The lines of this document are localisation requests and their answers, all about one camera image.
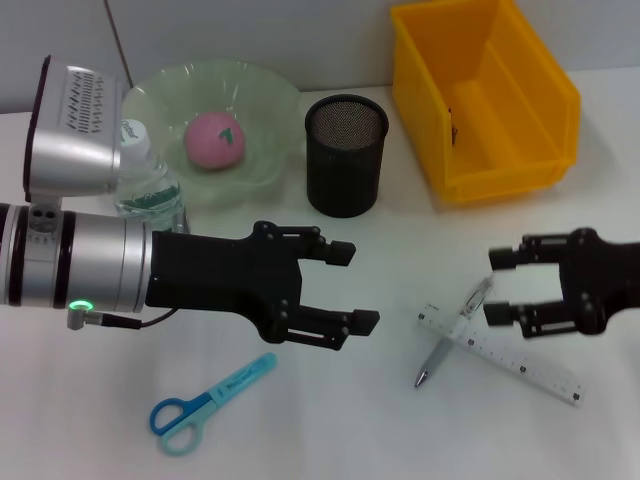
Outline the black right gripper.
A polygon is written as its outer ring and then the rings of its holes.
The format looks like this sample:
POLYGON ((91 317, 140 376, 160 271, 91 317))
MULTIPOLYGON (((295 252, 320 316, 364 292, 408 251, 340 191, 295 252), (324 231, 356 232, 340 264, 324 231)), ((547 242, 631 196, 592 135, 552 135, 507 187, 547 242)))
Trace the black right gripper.
POLYGON ((583 228, 569 234, 566 246, 564 235, 525 235, 517 247, 490 249, 488 255, 492 270, 560 262, 565 302, 487 303, 490 327, 518 324, 527 339, 574 333, 575 326, 584 335, 599 335, 614 315, 639 307, 637 243, 610 243, 583 228))

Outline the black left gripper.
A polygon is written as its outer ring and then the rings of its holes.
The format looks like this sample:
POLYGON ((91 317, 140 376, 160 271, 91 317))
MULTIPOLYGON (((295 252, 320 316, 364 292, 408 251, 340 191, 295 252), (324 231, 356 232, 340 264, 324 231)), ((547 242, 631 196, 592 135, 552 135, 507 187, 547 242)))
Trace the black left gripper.
POLYGON ((254 225, 243 239, 155 232, 145 304, 229 312, 247 318, 268 343, 294 342, 340 350, 349 336, 369 336, 373 310, 329 311, 300 304, 298 260, 348 266, 350 242, 328 241, 319 227, 254 225))

